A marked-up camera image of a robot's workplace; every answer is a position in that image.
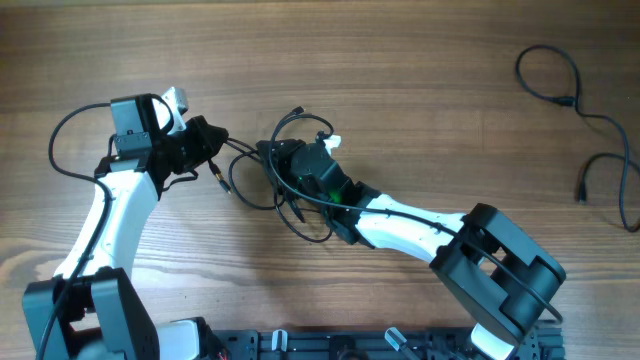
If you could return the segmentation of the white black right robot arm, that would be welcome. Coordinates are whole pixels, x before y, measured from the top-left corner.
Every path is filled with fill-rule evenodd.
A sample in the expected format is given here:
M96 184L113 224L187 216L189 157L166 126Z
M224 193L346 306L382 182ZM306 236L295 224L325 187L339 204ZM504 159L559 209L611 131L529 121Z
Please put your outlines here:
M391 249L424 261L476 320L470 351L513 357L566 279L562 266L493 206L437 213L404 205L353 182L332 158L339 140L257 142L263 168L296 216L314 204L330 234L349 244Z

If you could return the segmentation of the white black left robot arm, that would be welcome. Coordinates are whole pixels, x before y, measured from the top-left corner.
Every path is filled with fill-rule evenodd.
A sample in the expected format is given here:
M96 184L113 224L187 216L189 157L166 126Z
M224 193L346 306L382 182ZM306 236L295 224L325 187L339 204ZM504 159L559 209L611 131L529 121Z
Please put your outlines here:
M89 182L81 232L51 279L30 283L23 312L39 359L225 359L201 317L156 325L130 276L144 226L171 186L194 181L228 138L201 117L184 120L183 89L106 103L115 132Z

